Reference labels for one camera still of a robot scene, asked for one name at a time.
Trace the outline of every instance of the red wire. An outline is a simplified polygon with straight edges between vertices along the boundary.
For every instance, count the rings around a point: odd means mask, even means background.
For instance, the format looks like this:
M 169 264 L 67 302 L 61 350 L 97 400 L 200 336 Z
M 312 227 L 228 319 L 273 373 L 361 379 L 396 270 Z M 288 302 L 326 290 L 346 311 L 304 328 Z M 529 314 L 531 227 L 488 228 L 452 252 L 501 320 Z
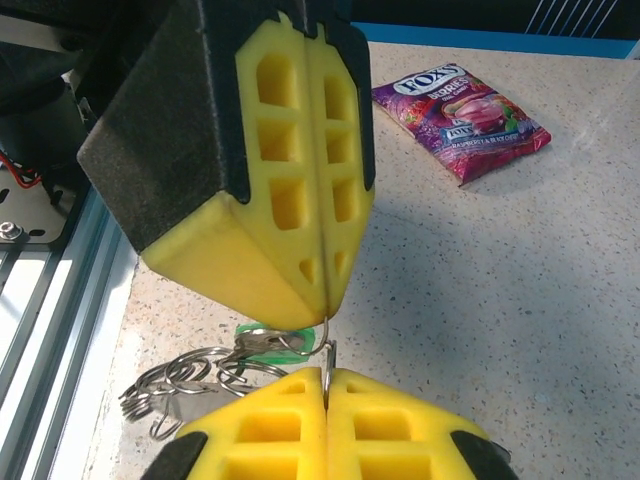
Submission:
M 22 179 L 22 176 L 20 175 L 20 172 L 18 172 L 16 170 L 15 165 L 13 163 L 11 163 L 11 161 L 2 152 L 0 152 L 0 162 L 4 163 L 4 165 L 9 169 L 9 171 L 13 175 L 13 178 L 15 178 L 16 182 L 18 182 L 18 185 L 20 185 L 22 188 L 35 187 L 42 180 L 42 177 L 36 177 L 35 180 L 33 180 L 31 182 L 25 182 Z

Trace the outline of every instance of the candy packet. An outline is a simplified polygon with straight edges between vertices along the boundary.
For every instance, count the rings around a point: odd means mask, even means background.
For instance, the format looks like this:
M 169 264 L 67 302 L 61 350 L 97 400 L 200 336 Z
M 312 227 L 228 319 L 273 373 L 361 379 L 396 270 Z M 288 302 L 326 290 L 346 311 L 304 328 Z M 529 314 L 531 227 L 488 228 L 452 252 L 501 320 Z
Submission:
M 373 100 L 461 185 L 551 141 L 520 107 L 455 63 L 376 87 Z

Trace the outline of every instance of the green keychain tag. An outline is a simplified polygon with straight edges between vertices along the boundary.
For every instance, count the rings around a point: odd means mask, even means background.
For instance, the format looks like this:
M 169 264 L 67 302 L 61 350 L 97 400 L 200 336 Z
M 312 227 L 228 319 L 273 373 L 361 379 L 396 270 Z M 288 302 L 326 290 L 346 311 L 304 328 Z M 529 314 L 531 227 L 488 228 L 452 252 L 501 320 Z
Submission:
M 255 330 L 256 328 L 269 328 L 261 323 L 250 323 L 246 325 L 240 325 L 236 328 L 236 335 L 247 330 Z M 303 330 L 297 330 L 296 333 L 300 335 L 304 344 L 300 347 L 302 352 L 310 352 L 313 345 L 316 343 L 316 332 L 313 328 L 305 328 Z M 308 356 L 297 355 L 289 350 L 282 350 L 278 352 L 267 352 L 260 355 L 254 355 L 249 357 L 250 360 L 257 360 L 259 362 L 267 363 L 269 365 L 295 365 L 297 363 L 305 363 L 309 361 Z

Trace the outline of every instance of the white granite surface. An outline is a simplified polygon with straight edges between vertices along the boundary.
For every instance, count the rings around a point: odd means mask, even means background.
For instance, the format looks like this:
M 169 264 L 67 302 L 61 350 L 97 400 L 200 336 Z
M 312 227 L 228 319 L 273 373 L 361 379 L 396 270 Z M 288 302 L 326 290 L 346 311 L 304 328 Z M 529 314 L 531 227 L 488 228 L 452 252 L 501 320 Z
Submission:
M 375 111 L 377 198 L 339 364 L 434 401 L 513 452 L 523 479 L 638 478 L 640 62 L 372 44 L 374 85 L 454 61 L 550 146 L 465 189 Z M 246 319 L 141 266 L 85 478 L 136 479 L 161 445 L 117 396 Z

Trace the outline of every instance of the yellow foam pad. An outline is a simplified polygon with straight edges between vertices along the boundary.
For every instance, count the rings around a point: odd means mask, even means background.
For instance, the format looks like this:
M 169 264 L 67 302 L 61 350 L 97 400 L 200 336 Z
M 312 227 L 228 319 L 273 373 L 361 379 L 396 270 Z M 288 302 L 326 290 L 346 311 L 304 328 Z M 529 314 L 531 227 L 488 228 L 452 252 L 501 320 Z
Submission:
M 475 480 L 450 434 L 487 439 L 468 420 L 337 369 L 327 413 L 328 479 Z
M 207 443 L 189 480 L 326 480 L 320 370 L 306 368 L 183 427 Z
M 142 252 L 156 272 L 273 328 L 338 310 L 373 203 L 358 91 L 335 47 L 267 20 L 236 54 L 251 201 L 219 192 Z

